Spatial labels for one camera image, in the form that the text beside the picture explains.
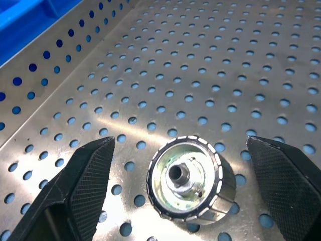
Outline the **blue plastic bin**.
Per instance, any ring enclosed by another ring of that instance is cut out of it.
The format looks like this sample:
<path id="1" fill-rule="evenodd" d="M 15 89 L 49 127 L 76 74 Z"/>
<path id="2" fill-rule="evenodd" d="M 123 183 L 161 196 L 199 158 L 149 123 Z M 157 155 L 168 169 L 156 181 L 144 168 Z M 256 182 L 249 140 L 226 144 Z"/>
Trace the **blue plastic bin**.
<path id="1" fill-rule="evenodd" d="M 137 0 L 0 0 L 0 75 L 81 62 Z"/>

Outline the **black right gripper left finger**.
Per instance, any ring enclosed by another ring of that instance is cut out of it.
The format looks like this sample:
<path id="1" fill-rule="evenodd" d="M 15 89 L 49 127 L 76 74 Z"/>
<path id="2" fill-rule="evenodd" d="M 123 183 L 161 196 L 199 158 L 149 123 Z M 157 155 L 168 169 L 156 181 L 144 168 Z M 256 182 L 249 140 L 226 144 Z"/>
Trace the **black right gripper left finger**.
<path id="1" fill-rule="evenodd" d="M 105 201 L 115 138 L 79 147 L 49 181 L 11 234 L 11 241 L 92 241 Z"/>

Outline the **perforated stainless steel tray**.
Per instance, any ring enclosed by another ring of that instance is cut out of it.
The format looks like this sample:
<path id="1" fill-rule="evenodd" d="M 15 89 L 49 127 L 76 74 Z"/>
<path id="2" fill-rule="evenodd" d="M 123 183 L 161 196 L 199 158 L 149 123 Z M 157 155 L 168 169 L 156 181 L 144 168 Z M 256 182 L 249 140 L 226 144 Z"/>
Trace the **perforated stainless steel tray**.
<path id="1" fill-rule="evenodd" d="M 212 144 L 236 178 L 203 227 L 160 218 L 145 178 L 160 146 Z M 321 0 L 83 0 L 0 67 L 0 241 L 80 146 L 116 141 L 93 241 L 284 241 L 246 140 L 321 167 Z"/>

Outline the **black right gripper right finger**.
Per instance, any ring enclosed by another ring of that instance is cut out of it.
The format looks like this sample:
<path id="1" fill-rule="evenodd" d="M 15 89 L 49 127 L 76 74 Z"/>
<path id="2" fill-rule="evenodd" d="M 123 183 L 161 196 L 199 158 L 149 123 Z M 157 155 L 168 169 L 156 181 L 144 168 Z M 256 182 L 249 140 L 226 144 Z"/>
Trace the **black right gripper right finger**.
<path id="1" fill-rule="evenodd" d="M 262 200 L 286 241 L 321 241 L 321 169 L 300 149 L 249 136 Z"/>

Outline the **metal rotor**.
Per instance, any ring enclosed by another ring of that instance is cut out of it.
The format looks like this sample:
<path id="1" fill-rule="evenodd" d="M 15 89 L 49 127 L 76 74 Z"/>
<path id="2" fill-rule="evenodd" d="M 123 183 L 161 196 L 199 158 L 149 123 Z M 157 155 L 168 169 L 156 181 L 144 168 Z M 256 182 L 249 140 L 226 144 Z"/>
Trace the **metal rotor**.
<path id="1" fill-rule="evenodd" d="M 209 142 L 195 135 L 180 136 L 154 154 L 146 190 L 161 218 L 209 225 L 232 207 L 236 179 L 230 164 Z"/>

